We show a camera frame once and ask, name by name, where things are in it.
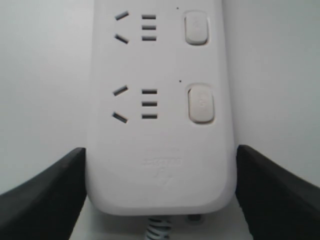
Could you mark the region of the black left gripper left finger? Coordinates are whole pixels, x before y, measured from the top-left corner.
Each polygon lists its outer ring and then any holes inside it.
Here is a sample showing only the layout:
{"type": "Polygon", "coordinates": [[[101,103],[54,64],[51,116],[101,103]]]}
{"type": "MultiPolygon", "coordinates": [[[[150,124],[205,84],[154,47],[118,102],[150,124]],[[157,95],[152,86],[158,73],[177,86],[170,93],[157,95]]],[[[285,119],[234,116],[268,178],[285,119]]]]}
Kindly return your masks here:
{"type": "Polygon", "coordinates": [[[86,150],[77,147],[53,165],[0,195],[2,240],[70,239],[87,191],[86,150]]]}

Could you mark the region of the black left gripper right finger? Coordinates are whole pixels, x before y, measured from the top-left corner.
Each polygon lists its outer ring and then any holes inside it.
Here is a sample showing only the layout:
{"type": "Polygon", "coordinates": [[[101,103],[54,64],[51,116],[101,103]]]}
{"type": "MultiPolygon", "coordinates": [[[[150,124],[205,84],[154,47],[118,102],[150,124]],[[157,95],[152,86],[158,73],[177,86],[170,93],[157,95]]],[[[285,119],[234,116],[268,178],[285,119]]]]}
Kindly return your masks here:
{"type": "Polygon", "coordinates": [[[320,188],[254,148],[236,152],[236,198],[254,240],[318,240],[320,188]]]}

